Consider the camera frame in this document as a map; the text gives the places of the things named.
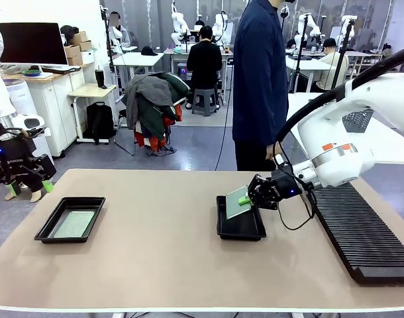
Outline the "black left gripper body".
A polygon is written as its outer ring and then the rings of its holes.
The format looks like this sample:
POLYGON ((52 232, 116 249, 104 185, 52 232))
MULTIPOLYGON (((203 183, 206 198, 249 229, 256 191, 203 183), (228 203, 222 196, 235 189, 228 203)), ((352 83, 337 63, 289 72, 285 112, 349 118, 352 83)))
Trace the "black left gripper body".
POLYGON ((34 174, 35 144, 16 128, 5 128, 0 123, 0 182, 8 182, 13 176, 34 174))

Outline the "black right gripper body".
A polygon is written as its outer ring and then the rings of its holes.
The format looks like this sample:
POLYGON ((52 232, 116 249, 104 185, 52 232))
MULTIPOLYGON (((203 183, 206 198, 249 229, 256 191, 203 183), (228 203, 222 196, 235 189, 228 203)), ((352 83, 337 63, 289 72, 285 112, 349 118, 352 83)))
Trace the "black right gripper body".
POLYGON ((302 194, 302 187, 295 179, 292 166, 282 164, 266 178, 266 209, 277 209, 278 203, 302 194))

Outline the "navy-coated person's hand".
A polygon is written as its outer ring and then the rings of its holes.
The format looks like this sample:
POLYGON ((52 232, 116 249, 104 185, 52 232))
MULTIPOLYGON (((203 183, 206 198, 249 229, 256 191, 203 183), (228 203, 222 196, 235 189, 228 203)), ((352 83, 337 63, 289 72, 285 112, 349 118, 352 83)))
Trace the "navy-coated person's hand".
POLYGON ((275 144, 268 145, 266 147, 266 160, 275 161, 276 156, 281 155, 281 154, 282 154, 282 150, 281 150, 280 143, 278 143, 278 142, 275 144))

